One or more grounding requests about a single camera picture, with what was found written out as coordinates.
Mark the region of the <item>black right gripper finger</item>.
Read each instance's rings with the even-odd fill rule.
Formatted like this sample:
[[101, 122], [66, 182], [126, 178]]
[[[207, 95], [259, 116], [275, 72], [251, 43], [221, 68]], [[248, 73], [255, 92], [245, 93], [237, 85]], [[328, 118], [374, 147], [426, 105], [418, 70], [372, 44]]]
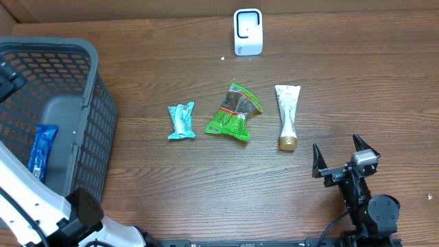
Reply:
[[314, 178], [320, 178], [328, 170], [327, 164], [318, 148], [317, 143], [313, 144], [313, 167], [312, 176]]
[[353, 142], [357, 152], [363, 150], [371, 150], [376, 157], [381, 156], [380, 153], [378, 153], [378, 151], [376, 151], [374, 148], [369, 146], [356, 132], [353, 134]]

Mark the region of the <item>white tube gold cap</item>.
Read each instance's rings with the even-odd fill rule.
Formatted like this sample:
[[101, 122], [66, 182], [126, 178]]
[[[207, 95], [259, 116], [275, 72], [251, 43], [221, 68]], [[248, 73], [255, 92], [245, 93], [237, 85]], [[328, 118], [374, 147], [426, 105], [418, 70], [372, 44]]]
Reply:
[[300, 86], [276, 85], [275, 91], [283, 125], [279, 137], [279, 147], [284, 151], [294, 151], [298, 145], [294, 123]]

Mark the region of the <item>green snack packet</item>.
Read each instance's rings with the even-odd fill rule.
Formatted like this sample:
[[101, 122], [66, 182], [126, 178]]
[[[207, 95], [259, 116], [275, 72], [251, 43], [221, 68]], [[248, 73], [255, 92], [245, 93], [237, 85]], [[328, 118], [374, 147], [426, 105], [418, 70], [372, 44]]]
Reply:
[[248, 116], [254, 113], [263, 113], [257, 97], [248, 89], [231, 84], [222, 105], [205, 128], [205, 133], [228, 134], [240, 141], [248, 141], [250, 133], [246, 122]]

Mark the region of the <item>teal packet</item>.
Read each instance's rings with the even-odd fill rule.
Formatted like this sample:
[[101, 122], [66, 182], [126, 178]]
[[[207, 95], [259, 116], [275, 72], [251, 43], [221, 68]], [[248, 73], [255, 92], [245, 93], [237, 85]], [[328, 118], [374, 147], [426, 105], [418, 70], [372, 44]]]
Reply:
[[174, 132], [168, 136], [169, 140], [178, 140], [195, 138], [195, 132], [192, 129], [192, 112], [194, 102], [169, 106], [168, 111], [173, 123]]

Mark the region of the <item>blue snack packet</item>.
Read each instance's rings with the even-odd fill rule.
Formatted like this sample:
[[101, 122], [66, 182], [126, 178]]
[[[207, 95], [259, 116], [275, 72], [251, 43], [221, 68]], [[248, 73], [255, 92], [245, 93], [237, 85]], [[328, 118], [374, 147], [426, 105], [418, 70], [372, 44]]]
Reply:
[[38, 125], [34, 144], [27, 164], [28, 170], [40, 182], [45, 183], [51, 149], [59, 128], [55, 125]]

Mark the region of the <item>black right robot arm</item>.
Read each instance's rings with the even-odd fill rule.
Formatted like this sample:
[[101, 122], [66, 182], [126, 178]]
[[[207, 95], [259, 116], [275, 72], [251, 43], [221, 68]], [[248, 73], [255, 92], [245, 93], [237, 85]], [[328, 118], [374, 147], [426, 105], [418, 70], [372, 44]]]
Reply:
[[[327, 167], [318, 145], [313, 144], [312, 176], [323, 178], [325, 187], [339, 187], [346, 205], [346, 211], [327, 226], [316, 245], [401, 246], [401, 240], [392, 238], [398, 230], [400, 202], [389, 195], [372, 196], [366, 183], [366, 177], [377, 172], [381, 155], [357, 133], [353, 142], [356, 151], [351, 160], [336, 169]], [[347, 215], [353, 230], [341, 232], [338, 239], [327, 239], [328, 232]]]

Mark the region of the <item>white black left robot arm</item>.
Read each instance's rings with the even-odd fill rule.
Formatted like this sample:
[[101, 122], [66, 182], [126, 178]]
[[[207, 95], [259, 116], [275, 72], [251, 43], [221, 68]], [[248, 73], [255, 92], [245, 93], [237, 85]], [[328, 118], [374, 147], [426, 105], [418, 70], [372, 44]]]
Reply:
[[85, 59], [1, 63], [1, 219], [23, 246], [144, 246], [100, 200], [117, 109]]

